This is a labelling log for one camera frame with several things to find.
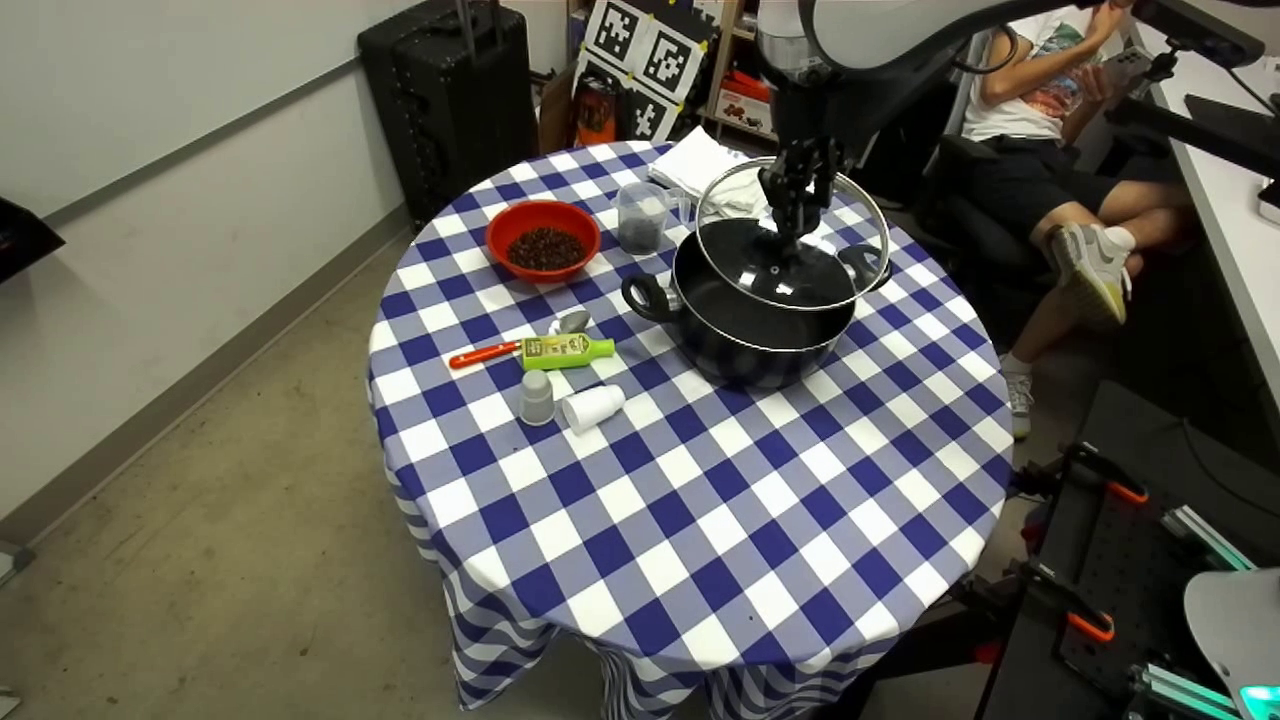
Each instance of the sneaker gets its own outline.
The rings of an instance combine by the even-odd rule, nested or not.
[[[1100,329],[1123,325],[1132,288],[1124,269],[1129,254],[1111,242],[1103,227],[1076,223],[1053,228],[1050,249],[1062,269],[1057,283],[1080,307],[1085,323]]]
[[[1004,375],[1009,384],[1009,407],[1014,411],[1014,441],[1021,442],[1032,434],[1032,405],[1036,404],[1032,397],[1032,374],[1004,370]]]

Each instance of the white desk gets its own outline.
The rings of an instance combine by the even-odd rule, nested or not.
[[[1160,31],[1143,23],[1137,29],[1134,41],[1151,54],[1169,49]],[[1261,83],[1258,67],[1238,72],[1263,96],[1271,92]],[[1179,53],[1174,77],[1156,85],[1152,99],[1185,115],[1188,94],[1261,110],[1226,70],[1194,53]],[[1280,225],[1258,215],[1262,177],[1183,142],[1172,141],[1172,149],[1271,397],[1280,406]]]

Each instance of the white t-shirt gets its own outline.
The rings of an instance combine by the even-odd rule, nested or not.
[[[1092,19],[1093,10],[1073,6],[1023,18],[1009,23],[1009,27],[1032,44],[1032,51],[1027,55],[1029,60],[1075,47],[1084,41]],[[1098,53],[1083,64],[1101,60],[1102,54]],[[1061,140],[1062,118],[1079,108],[1083,99],[1075,73],[1073,68],[1021,97],[1006,100],[995,108],[982,101],[982,78],[974,78],[961,135],[978,142],[997,135]]]

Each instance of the hand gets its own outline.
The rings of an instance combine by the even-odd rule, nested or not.
[[[1120,24],[1124,23],[1128,15],[1129,9],[1116,3],[1098,5],[1097,12],[1093,13],[1093,19],[1089,22],[1089,29],[1084,33],[1084,42],[1094,50],[1102,47],[1102,44],[1115,31],[1120,29]]]
[[[1080,65],[1075,70],[1075,82],[1085,102],[1105,102],[1120,94],[1123,88],[1111,83],[1107,70],[1101,64]]]

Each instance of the cable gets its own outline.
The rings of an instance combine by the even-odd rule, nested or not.
[[[1249,507],[1253,507],[1254,510],[1257,510],[1260,512],[1266,512],[1267,515],[1271,515],[1272,518],[1280,520],[1280,512],[1276,512],[1275,510],[1271,510],[1270,507],[1263,507],[1263,506],[1258,505],[1257,502],[1254,502],[1254,501],[1244,497],[1243,495],[1240,495],[1235,488],[1233,488],[1233,487],[1228,486],[1226,483],[1224,483],[1222,480],[1220,480],[1219,477],[1216,474],[1213,474],[1213,470],[1208,469],[1208,465],[1204,462],[1204,459],[1201,457],[1199,451],[1196,450],[1196,442],[1194,442],[1194,438],[1192,438],[1192,424],[1190,424],[1190,421],[1187,420],[1187,418],[1183,418],[1179,421],[1179,424],[1183,428],[1183,437],[1187,439],[1187,450],[1192,451],[1192,457],[1196,459],[1196,464],[1199,465],[1201,471],[1204,473],[1208,477],[1208,479],[1213,480],[1213,484],[1216,484],[1217,487],[1222,488],[1224,491],[1226,491],[1228,495],[1230,495],[1235,500],[1239,500],[1240,502],[1248,505]]]
[[[1272,108],[1270,102],[1267,102],[1266,100],[1263,100],[1262,96],[1258,95],[1256,90],[1253,90],[1252,87],[1249,87],[1249,85],[1247,82],[1244,82],[1243,79],[1240,79],[1240,76],[1235,74],[1235,70],[1233,68],[1226,68],[1226,74],[1231,76],[1231,79],[1234,79],[1236,85],[1239,85],[1240,87],[1243,87],[1245,92],[1248,92],[1249,95],[1252,95],[1254,100],[1257,100],[1263,108],[1266,108],[1267,113],[1271,113],[1272,118],[1276,117],[1276,109]]]
[[[965,63],[960,58],[954,58],[951,60],[951,67],[955,68],[955,69],[957,69],[957,70],[961,70],[961,72],[965,72],[965,73],[972,73],[972,74],[975,74],[975,76],[989,76],[991,73],[993,73],[993,72],[1004,68],[1009,63],[1012,63],[1014,61],[1014,56],[1018,55],[1018,33],[1015,33],[1014,28],[1009,27],[1007,24],[1000,26],[998,29],[1000,29],[1000,32],[1005,33],[1005,37],[1009,38],[1009,55],[1006,55],[1004,60],[996,63],[995,65],[987,67],[987,68],[978,68],[978,67],[970,65],[969,63]]]

